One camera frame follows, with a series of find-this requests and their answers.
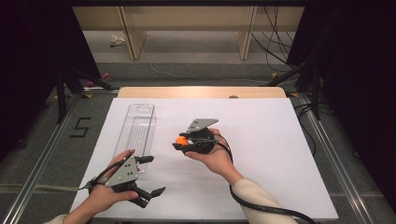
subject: transparent plastic box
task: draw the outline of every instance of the transparent plastic box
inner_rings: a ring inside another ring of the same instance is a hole
[[[134,149],[137,157],[149,155],[157,121],[154,108],[154,105],[143,104],[129,106],[114,156],[127,149]],[[139,164],[139,173],[145,173],[148,165],[149,162]]]

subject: hand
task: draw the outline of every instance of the hand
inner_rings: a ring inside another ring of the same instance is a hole
[[[121,161],[134,153],[134,149],[126,150],[116,156],[109,165]],[[107,178],[111,177],[117,171],[117,167],[105,173]],[[93,188],[90,196],[78,207],[64,218],[66,223],[87,223],[91,218],[100,212],[109,209],[114,203],[129,201],[137,198],[137,193],[131,190],[116,193],[112,188],[107,188],[104,185],[96,185]]]
[[[214,135],[219,135],[220,132],[217,129],[209,129]],[[225,141],[218,136],[219,143],[227,147]],[[187,157],[201,161],[206,167],[213,173],[223,176],[227,182],[232,185],[238,179],[243,178],[241,174],[233,166],[233,162],[228,152],[221,146],[215,145],[213,150],[209,154],[200,154],[197,152],[186,152]]]

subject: table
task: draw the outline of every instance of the table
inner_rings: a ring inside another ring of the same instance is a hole
[[[224,99],[230,95],[240,99]],[[338,218],[290,100],[278,87],[123,88],[109,109],[81,185],[110,161],[114,150],[108,149],[115,148],[131,103],[153,104],[157,116],[151,147],[155,160],[136,183],[147,191],[163,186],[167,189],[163,195],[151,200],[145,209],[128,202],[117,203],[97,217],[133,221],[245,220],[239,204],[231,198],[226,182],[210,173],[200,162],[185,158],[171,145],[194,118],[207,116],[219,119],[214,126],[228,136],[228,142],[234,148],[235,166],[242,174],[261,183],[289,209],[317,220]],[[285,136],[289,136],[287,140],[282,139]],[[79,191],[72,209],[86,197],[86,190]]]

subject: person's right hand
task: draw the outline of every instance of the person's right hand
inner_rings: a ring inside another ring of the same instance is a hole
[[[217,129],[209,130],[215,136],[220,134]],[[219,143],[227,147],[227,144],[220,136],[217,136],[217,138]],[[238,179],[243,178],[233,166],[233,162],[231,161],[230,155],[226,149],[219,145],[215,145],[209,154],[200,154],[189,151],[186,152],[185,155],[193,160],[201,161],[211,172],[223,176],[230,185]]]

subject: gray carpet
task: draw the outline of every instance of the gray carpet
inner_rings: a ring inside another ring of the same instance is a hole
[[[221,77],[250,79],[260,82],[272,80],[269,75],[272,70],[265,64],[155,63],[153,66],[158,71],[166,71],[172,75],[190,78],[171,77],[170,75],[155,73],[148,63],[98,64],[101,73],[109,71],[113,75],[113,79],[108,81],[113,86],[258,86],[261,83],[226,80]],[[277,66],[277,69],[287,68],[284,65]],[[287,91],[293,91],[292,84],[285,84],[283,87]],[[27,136],[27,148],[12,151],[0,164],[1,219],[4,218],[5,211],[27,179],[35,161],[54,130],[57,120],[57,105],[53,96],[54,93],[48,99],[49,108],[42,110],[35,126]],[[89,163],[96,140],[105,121],[107,110],[114,97],[117,97],[117,95],[97,93],[91,99],[79,99],[69,122],[66,124],[62,138],[21,216],[20,223],[42,223],[68,211],[76,195],[76,190],[80,187],[80,180],[85,173],[85,168]],[[293,105],[300,104],[298,98],[290,98],[290,100]],[[337,117],[332,114],[330,108],[326,108],[326,105],[321,107],[325,107],[320,109],[321,122],[359,193],[366,202],[375,223],[396,223],[395,215],[378,191],[374,181],[368,175],[359,158],[352,155],[354,148],[348,141],[347,134],[338,122]],[[75,130],[79,118],[91,118],[81,122],[81,125],[90,129],[83,138],[71,138],[71,135],[82,134],[82,130]],[[306,115],[302,117],[302,124],[314,137],[317,145],[315,161],[340,216],[336,221],[323,223],[359,223]],[[309,146],[313,149],[313,143],[309,136],[307,135],[306,138]],[[49,186],[62,188],[54,189],[49,188]],[[114,222],[95,220],[93,223]]]

